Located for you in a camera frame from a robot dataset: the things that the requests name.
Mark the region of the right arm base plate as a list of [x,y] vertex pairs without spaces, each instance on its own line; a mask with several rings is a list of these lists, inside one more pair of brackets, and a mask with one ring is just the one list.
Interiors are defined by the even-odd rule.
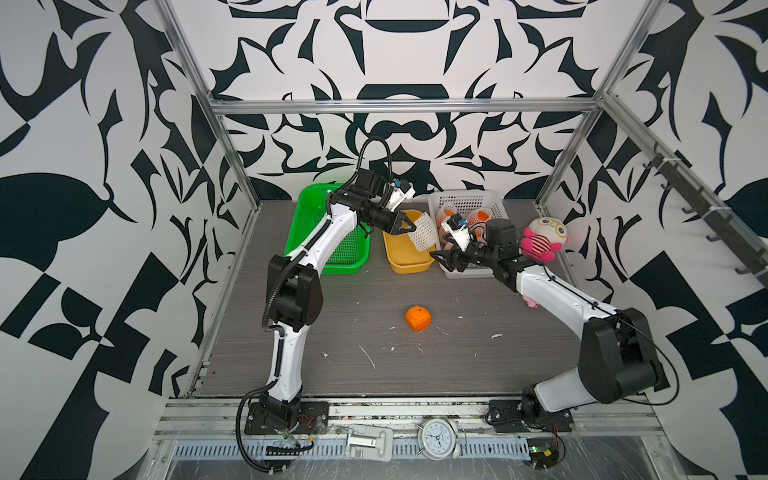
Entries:
[[497,433],[562,433],[572,431],[573,418],[569,410],[547,412],[526,397],[521,400],[491,400],[484,420]]

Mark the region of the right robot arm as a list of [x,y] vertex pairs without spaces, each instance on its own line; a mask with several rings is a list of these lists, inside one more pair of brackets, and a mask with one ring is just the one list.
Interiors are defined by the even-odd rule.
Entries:
[[598,301],[557,277],[527,254],[509,220],[491,220],[483,239],[459,215],[444,219],[442,228],[451,247],[432,256],[444,268],[490,269],[496,280],[554,315],[580,341],[573,369],[523,391],[521,421],[533,424],[571,408],[611,404],[665,381],[666,356],[655,345],[647,318],[634,308]]

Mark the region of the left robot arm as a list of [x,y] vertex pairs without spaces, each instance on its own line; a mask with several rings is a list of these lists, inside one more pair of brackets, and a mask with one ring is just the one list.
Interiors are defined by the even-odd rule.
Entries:
[[274,346],[258,407],[267,420],[281,428],[298,423],[306,338],[323,307],[321,274],[332,254],[362,226],[393,236],[413,232],[414,222],[399,206],[414,195],[410,182],[362,169],[325,192],[323,217],[305,240],[289,254],[270,260],[262,328],[273,334]]

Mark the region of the orange toy fruit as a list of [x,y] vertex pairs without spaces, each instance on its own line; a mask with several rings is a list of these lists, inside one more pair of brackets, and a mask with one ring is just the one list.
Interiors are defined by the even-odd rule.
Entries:
[[416,305],[409,308],[405,315],[405,321],[415,332],[426,330],[432,323],[431,313],[424,307]]

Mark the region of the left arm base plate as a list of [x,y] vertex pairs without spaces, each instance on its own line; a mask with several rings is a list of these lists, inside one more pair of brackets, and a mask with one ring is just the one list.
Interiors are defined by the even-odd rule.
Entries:
[[327,425],[328,402],[292,403],[259,400],[248,406],[244,433],[267,435],[287,431],[291,434],[313,434]]

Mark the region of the white foam net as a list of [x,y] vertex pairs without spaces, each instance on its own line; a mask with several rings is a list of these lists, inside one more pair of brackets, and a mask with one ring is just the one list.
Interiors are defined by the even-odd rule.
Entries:
[[417,251],[426,252],[439,243],[435,221],[427,212],[407,210],[406,215],[415,225],[408,237]]

